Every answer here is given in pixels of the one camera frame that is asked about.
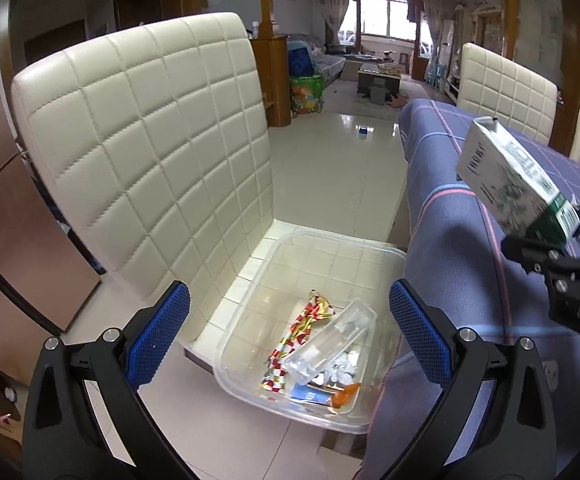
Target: cardboard box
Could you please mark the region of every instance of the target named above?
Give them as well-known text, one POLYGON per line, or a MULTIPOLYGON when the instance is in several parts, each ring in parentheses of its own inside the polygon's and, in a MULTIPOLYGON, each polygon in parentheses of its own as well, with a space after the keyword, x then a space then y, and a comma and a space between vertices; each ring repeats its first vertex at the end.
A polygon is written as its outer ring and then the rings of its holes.
POLYGON ((570 202, 494 118, 472 121, 456 172, 506 234, 561 246, 579 227, 570 202))

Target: curtain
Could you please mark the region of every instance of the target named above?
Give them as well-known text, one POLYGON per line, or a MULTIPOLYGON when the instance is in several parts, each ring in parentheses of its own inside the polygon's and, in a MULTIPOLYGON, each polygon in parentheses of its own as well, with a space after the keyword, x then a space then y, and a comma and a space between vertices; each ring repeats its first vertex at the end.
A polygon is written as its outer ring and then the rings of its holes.
POLYGON ((427 72, 433 73, 439 60, 439 47, 441 47, 441 35, 444 31, 444 21, 454 20, 454 9, 457 2, 452 0, 423 0, 423 10, 427 18, 427 26, 430 28, 432 38, 432 56, 427 65, 427 72))
POLYGON ((319 10, 326 20, 327 26, 332 31, 332 43, 338 45, 339 43, 339 28, 345 18, 347 6, 350 0, 315 0, 319 6, 319 10))

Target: cabinet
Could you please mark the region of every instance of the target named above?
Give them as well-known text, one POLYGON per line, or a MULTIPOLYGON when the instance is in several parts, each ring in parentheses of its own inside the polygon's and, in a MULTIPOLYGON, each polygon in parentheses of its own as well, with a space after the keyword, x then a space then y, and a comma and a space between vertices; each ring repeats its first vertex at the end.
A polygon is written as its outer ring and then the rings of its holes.
POLYGON ((292 115, 287 36, 250 41, 257 60, 267 125, 288 126, 292 122, 292 115))
MULTIPOLYGON (((0 273, 66 330, 99 282, 68 240, 27 173, 0 94, 0 273)), ((29 384, 49 334, 0 292, 0 370, 29 384)))

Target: clear plastic container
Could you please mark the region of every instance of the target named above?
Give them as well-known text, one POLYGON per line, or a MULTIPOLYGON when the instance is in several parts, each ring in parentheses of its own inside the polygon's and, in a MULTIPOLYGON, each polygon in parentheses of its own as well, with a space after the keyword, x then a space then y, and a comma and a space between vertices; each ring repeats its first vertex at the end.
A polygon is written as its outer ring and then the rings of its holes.
MULTIPOLYGON (((214 375, 229 394, 269 412, 342 433, 367 433, 385 374, 397 354, 401 333, 388 308, 391 284, 403 277, 405 253, 379 242, 297 231, 275 243, 226 330, 214 362, 214 375), (308 302, 312 289, 333 305, 336 316, 355 298, 376 320, 354 340, 359 350, 355 398, 340 410, 292 402, 294 386, 260 387, 272 350, 308 302)), ((316 338, 327 322, 313 324, 316 338)))
POLYGON ((341 314, 332 317, 317 335, 288 355, 283 362, 284 368, 299 384, 308 384, 370 328, 375 319, 375 311, 356 298, 341 314))

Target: candy wrapper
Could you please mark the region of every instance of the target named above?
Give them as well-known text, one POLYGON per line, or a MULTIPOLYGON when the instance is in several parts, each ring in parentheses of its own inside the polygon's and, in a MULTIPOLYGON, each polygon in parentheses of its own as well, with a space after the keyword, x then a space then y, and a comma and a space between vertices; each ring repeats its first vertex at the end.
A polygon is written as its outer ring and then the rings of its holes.
POLYGON ((316 290, 310 291, 310 301, 290 325, 288 330, 268 358, 268 368, 263 377, 261 388, 269 392, 280 392, 285 388, 285 374, 281 365, 310 336, 311 325, 315 321, 332 317, 334 310, 329 302, 316 290))
POLYGON ((319 404, 340 410, 355 396, 361 383, 349 384, 340 392, 332 393, 307 384, 295 384, 290 400, 302 404, 319 404))

